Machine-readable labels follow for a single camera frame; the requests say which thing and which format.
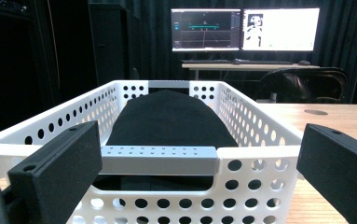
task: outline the office chair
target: office chair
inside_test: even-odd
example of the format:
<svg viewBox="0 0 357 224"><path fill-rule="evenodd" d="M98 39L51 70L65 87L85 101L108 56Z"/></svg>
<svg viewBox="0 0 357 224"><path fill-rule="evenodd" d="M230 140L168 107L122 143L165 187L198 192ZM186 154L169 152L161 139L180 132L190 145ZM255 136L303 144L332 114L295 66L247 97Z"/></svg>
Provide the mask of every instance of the office chair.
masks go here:
<svg viewBox="0 0 357 224"><path fill-rule="evenodd" d="M260 79L254 98L258 103L341 104L347 85L340 68L282 68Z"/></svg>

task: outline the table surface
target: table surface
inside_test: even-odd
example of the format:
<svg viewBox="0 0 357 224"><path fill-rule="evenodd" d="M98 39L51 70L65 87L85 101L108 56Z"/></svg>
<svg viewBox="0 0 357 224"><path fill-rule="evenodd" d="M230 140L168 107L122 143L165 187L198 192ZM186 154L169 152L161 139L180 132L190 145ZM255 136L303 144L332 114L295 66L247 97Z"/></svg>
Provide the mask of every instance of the table surface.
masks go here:
<svg viewBox="0 0 357 224"><path fill-rule="evenodd" d="M357 139L357 105L261 104L268 113L290 122L300 131L307 123L339 130ZM315 115L305 111L322 111ZM7 187L4 179L0 188ZM343 216L306 180L297 180L286 223L347 223Z"/></svg>
<svg viewBox="0 0 357 224"><path fill-rule="evenodd" d="M225 70L225 71L272 71L278 68L317 68L316 65L294 64L232 64L232 63L183 63L189 70Z"/></svg>

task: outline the white plastic basket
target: white plastic basket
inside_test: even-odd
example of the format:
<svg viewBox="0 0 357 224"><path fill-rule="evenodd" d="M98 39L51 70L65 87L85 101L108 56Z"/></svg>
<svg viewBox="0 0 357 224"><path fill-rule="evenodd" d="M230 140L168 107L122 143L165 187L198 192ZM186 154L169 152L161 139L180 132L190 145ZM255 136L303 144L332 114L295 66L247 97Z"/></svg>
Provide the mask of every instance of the white plastic basket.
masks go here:
<svg viewBox="0 0 357 224"><path fill-rule="evenodd" d="M218 171L208 190L90 186L68 223L284 223L302 133L218 81L122 80L89 91L0 132L0 177L65 129L85 121L98 120L104 145L127 101L148 94L150 88L189 89L190 96L213 109L240 147L218 148Z"/></svg>

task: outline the computer monitor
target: computer monitor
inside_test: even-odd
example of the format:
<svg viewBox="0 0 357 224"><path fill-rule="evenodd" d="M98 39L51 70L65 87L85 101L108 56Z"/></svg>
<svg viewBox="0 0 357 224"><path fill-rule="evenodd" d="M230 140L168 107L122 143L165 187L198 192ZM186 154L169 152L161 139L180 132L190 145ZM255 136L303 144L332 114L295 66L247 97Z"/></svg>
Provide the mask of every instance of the computer monitor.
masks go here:
<svg viewBox="0 0 357 224"><path fill-rule="evenodd" d="M312 51L319 8L244 9L243 50Z"/></svg>
<svg viewBox="0 0 357 224"><path fill-rule="evenodd" d="M172 9L172 51L240 50L240 9Z"/></svg>

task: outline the basket hole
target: basket hole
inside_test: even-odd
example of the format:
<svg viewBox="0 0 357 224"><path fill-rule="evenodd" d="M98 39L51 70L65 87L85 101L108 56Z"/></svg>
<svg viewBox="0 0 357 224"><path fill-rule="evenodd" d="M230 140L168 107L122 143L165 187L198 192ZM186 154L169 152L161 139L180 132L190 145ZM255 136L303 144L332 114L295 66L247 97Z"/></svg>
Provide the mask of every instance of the basket hole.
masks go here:
<svg viewBox="0 0 357 224"><path fill-rule="evenodd" d="M286 159L279 159L276 161L276 169L279 170L279 171L284 171L286 170L286 168L288 168L289 166L289 161L286 160Z"/></svg>
<svg viewBox="0 0 357 224"><path fill-rule="evenodd" d="M271 223L274 223L275 221L276 221L276 218L274 216L268 216L263 219L263 222L265 224L271 224Z"/></svg>
<svg viewBox="0 0 357 224"><path fill-rule="evenodd" d="M168 224L168 223L170 223L170 219L167 217L160 217L160 218L158 218L158 223L159 224Z"/></svg>
<svg viewBox="0 0 357 224"><path fill-rule="evenodd" d="M274 190L282 189L285 183L281 179L275 179L271 182L270 186Z"/></svg>
<svg viewBox="0 0 357 224"><path fill-rule="evenodd" d="M73 224L86 224L86 220L82 216L74 216L73 217Z"/></svg>
<svg viewBox="0 0 357 224"><path fill-rule="evenodd" d="M181 217L179 219L179 223L181 224L189 224L192 221L190 217Z"/></svg>
<svg viewBox="0 0 357 224"><path fill-rule="evenodd" d="M277 139L277 133L276 133L276 131L273 130L273 131L271 132L271 141L274 142L276 139Z"/></svg>
<svg viewBox="0 0 357 224"><path fill-rule="evenodd" d="M237 180L229 180L226 182L225 187L227 189L233 190L239 187L239 181Z"/></svg>
<svg viewBox="0 0 357 224"><path fill-rule="evenodd" d="M285 138L281 137L280 138L280 146L285 146Z"/></svg>
<svg viewBox="0 0 357 224"><path fill-rule="evenodd" d="M252 163L252 169L254 171L262 171L263 169L265 169L265 166L266 166L266 162L261 159L253 161L253 163Z"/></svg>
<svg viewBox="0 0 357 224"><path fill-rule="evenodd" d="M211 217L202 217L200 219L201 224L211 224L213 223L213 219Z"/></svg>
<svg viewBox="0 0 357 224"><path fill-rule="evenodd" d="M112 205L117 209L122 209L126 206L126 202L123 199L115 198L112 201Z"/></svg>
<svg viewBox="0 0 357 224"><path fill-rule="evenodd" d="M268 133L268 125L267 124L265 125L265 128L263 129L263 131L265 132L265 134Z"/></svg>
<svg viewBox="0 0 357 224"><path fill-rule="evenodd" d="M52 123L49 124L49 131L53 133L54 131L54 125Z"/></svg>
<svg viewBox="0 0 357 224"><path fill-rule="evenodd" d="M241 168L241 166L242 166L241 161L234 160L234 161L231 161L231 162L227 165L227 168L228 168L230 171L238 171L238 170Z"/></svg>
<svg viewBox="0 0 357 224"><path fill-rule="evenodd" d="M232 208L236 205L236 200L234 199L226 199L224 200L224 207L225 208Z"/></svg>
<svg viewBox="0 0 357 224"><path fill-rule="evenodd" d="M248 199L248 200L245 202L245 206L246 206L246 207L249 207L249 208L253 208L253 207L257 206L257 199L255 199L255 198Z"/></svg>
<svg viewBox="0 0 357 224"><path fill-rule="evenodd" d="M25 145L31 145L33 143L33 138L31 136L27 136L25 139L24 139L24 144Z"/></svg>
<svg viewBox="0 0 357 224"><path fill-rule="evenodd" d="M126 224L128 220L125 217L117 217L115 218L116 224Z"/></svg>
<svg viewBox="0 0 357 224"><path fill-rule="evenodd" d="M281 200L278 198L272 198L270 200L268 200L267 205L270 208L275 208L278 207L281 204Z"/></svg>
<svg viewBox="0 0 357 224"><path fill-rule="evenodd" d="M93 219L94 224L106 224L106 219L105 217L102 216L97 216Z"/></svg>
<svg viewBox="0 0 357 224"><path fill-rule="evenodd" d="M137 223L141 223L141 224L149 223L149 219L147 217L137 217Z"/></svg>
<svg viewBox="0 0 357 224"><path fill-rule="evenodd" d="M137 199L135 200L135 206L138 208L146 208L148 206L148 202L145 199Z"/></svg>
<svg viewBox="0 0 357 224"><path fill-rule="evenodd" d="M257 122L257 127L259 129L262 128L262 120L261 119Z"/></svg>
<svg viewBox="0 0 357 224"><path fill-rule="evenodd" d="M252 224L254 223L254 217L248 216L242 219L243 224Z"/></svg>
<svg viewBox="0 0 357 224"><path fill-rule="evenodd" d="M192 201L190 201L189 199L183 199L179 202L179 205L182 208L189 208L190 206L192 206Z"/></svg>
<svg viewBox="0 0 357 224"><path fill-rule="evenodd" d="M223 224L231 224L231 223L233 223L233 221L234 221L233 217L223 217L222 218L222 223Z"/></svg>
<svg viewBox="0 0 357 224"><path fill-rule="evenodd" d="M212 208L213 200L212 199L204 199L203 201L201 201L201 206L203 208Z"/></svg>
<svg viewBox="0 0 357 224"><path fill-rule="evenodd" d="M159 208L168 208L170 206L170 201L167 199L159 199L158 207Z"/></svg>
<svg viewBox="0 0 357 224"><path fill-rule="evenodd" d="M93 206L95 209L101 209L103 208L103 200L100 198L95 198L90 200L91 206Z"/></svg>
<svg viewBox="0 0 357 224"><path fill-rule="evenodd" d="M250 183L248 183L248 188L252 190L260 189L262 186L262 182L258 179L252 180Z"/></svg>

